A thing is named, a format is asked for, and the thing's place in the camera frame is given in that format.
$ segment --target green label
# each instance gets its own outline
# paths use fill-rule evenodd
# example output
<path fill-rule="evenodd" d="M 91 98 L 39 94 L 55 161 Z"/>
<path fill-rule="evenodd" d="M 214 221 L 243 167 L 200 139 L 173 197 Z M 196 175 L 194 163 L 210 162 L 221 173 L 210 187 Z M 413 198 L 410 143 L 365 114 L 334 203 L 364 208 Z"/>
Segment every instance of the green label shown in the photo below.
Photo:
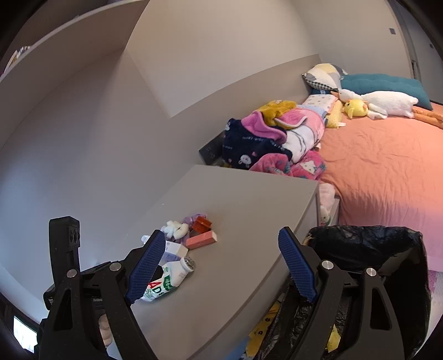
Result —
<path fill-rule="evenodd" d="M 171 285 L 171 277 L 169 275 L 165 276 L 163 280 L 163 287 L 166 291 L 172 290 L 174 287 Z"/>

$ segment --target silver screw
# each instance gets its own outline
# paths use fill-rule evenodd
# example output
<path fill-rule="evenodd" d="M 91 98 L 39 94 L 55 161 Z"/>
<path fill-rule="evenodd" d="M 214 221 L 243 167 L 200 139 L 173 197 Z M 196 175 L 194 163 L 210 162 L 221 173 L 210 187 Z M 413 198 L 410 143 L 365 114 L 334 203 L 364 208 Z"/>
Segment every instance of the silver screw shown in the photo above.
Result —
<path fill-rule="evenodd" d="M 73 278 L 75 275 L 77 275 L 77 270 L 71 269 L 66 273 L 66 276 L 69 278 Z"/>
<path fill-rule="evenodd" d="M 369 276 L 375 276 L 375 275 L 377 275 L 377 272 L 376 272 L 375 269 L 373 269 L 372 267 L 368 267 L 368 268 L 366 269 L 366 273 L 367 273 Z"/>
<path fill-rule="evenodd" d="M 113 262 L 111 265 L 109 265 L 109 269 L 111 271 L 118 271 L 121 269 L 121 264 L 119 262 Z"/>
<path fill-rule="evenodd" d="M 326 270 L 331 270 L 334 267 L 334 264 L 329 261 L 329 260 L 325 260 L 322 262 L 322 266 L 326 269 Z"/>

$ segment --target gray tabletop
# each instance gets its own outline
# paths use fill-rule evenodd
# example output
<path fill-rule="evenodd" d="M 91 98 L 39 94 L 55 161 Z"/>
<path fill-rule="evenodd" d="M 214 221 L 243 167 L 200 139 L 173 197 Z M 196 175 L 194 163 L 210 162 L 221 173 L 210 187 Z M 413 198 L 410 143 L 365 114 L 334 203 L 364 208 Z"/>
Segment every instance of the gray tabletop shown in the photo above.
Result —
<path fill-rule="evenodd" d="M 110 250 L 111 258 L 127 253 L 171 219 L 200 212 L 213 222 L 218 241 L 189 251 L 195 272 L 175 292 L 132 306 L 160 359 L 191 358 L 248 304 L 281 256 L 279 229 L 297 226 L 316 191 L 310 180 L 196 165 L 141 217 L 130 241 Z"/>

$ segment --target pink box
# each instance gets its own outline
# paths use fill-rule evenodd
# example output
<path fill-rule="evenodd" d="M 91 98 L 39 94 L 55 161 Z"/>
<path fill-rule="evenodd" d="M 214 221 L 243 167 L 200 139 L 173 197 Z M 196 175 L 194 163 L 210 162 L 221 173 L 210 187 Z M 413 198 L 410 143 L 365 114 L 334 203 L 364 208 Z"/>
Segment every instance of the pink box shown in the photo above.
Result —
<path fill-rule="evenodd" d="M 205 245 L 212 244 L 216 241 L 217 241 L 217 235 L 215 234 L 215 232 L 213 232 L 211 230 L 211 231 L 207 231 L 203 234 L 189 238 L 188 240 L 186 240 L 185 246 L 189 250 L 191 250 L 191 249 L 196 249 L 197 247 L 202 247 Z"/>

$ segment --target yellow duck plush toy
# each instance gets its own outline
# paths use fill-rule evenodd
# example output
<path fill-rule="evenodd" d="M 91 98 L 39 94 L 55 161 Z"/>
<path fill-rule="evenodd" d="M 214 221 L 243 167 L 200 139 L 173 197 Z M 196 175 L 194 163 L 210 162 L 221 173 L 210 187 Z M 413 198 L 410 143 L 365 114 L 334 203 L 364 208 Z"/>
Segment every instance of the yellow duck plush toy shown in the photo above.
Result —
<path fill-rule="evenodd" d="M 368 105 L 360 99 L 348 100 L 343 107 L 343 112 L 345 112 L 349 119 L 353 116 L 366 116 L 369 112 Z"/>

